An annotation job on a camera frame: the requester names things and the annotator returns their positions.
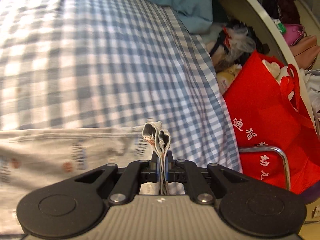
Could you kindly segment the grey printed pants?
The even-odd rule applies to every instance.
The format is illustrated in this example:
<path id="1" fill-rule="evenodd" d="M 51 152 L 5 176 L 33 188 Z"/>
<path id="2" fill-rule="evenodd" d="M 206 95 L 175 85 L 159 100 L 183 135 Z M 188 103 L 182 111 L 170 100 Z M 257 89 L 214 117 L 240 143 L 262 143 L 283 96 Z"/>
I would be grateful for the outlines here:
<path id="1" fill-rule="evenodd" d="M 20 199 L 107 163 L 125 167 L 150 159 L 143 126 L 48 128 L 1 131 L 1 235 L 17 237 Z"/>

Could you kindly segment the cream yellow plush bag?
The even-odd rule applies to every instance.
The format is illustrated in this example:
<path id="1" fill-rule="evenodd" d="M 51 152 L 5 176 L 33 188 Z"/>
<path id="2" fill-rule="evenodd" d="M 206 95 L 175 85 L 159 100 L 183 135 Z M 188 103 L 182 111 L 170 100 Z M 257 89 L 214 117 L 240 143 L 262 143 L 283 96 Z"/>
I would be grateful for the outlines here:
<path id="1" fill-rule="evenodd" d="M 240 70 L 242 69 L 242 65 L 234 64 L 229 68 L 217 73 L 217 83 L 219 86 L 219 91 L 221 94 L 224 94 L 226 90 L 230 87 L 231 83 L 235 80 Z"/>

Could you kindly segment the red fabric tote bag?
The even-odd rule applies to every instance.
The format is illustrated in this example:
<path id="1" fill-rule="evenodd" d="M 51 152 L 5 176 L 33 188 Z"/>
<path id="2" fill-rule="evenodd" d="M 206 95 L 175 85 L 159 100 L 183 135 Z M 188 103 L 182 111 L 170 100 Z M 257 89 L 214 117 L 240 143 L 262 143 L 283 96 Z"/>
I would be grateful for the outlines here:
<path id="1" fill-rule="evenodd" d="M 300 85 L 295 66 L 254 51 L 223 95 L 238 147 L 281 149 L 296 194 L 319 184 L 319 139 Z"/>

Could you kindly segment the blue white checkered bedsheet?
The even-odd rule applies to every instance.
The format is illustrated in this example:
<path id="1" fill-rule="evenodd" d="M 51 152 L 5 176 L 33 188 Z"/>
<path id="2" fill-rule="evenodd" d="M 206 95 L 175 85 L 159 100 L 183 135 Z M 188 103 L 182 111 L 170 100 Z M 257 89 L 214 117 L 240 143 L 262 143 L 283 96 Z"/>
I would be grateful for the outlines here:
<path id="1" fill-rule="evenodd" d="M 144 0 L 1 0 L 1 130 L 160 121 L 178 159 L 241 171 L 199 35 Z"/>

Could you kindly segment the black white plush toy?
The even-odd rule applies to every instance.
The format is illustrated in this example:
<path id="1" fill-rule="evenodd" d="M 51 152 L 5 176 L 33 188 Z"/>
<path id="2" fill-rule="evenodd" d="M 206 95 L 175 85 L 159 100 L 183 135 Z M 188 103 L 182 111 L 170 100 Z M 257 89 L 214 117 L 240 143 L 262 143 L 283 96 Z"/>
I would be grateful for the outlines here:
<path id="1" fill-rule="evenodd" d="M 243 65 L 256 49 L 248 26 L 236 19 L 214 23 L 203 40 L 217 73 L 233 64 Z"/>

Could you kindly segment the pink handbag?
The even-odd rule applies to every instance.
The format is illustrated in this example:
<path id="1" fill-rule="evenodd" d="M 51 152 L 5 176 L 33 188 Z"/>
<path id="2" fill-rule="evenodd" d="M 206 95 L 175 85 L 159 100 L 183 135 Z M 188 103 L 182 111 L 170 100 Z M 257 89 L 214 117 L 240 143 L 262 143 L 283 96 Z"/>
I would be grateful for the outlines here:
<path id="1" fill-rule="evenodd" d="M 284 24 L 285 33 L 283 38 L 288 46 L 294 46 L 302 38 L 305 37 L 305 27 L 300 24 Z"/>

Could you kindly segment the chrome metal chair frame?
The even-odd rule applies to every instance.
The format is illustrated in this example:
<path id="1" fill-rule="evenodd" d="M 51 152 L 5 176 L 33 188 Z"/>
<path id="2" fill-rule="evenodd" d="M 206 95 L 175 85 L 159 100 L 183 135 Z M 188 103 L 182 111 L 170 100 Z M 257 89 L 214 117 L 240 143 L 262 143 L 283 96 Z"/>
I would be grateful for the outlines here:
<path id="1" fill-rule="evenodd" d="M 243 173 L 259 181 L 291 190 L 286 154 L 274 146 L 240 148 Z"/>

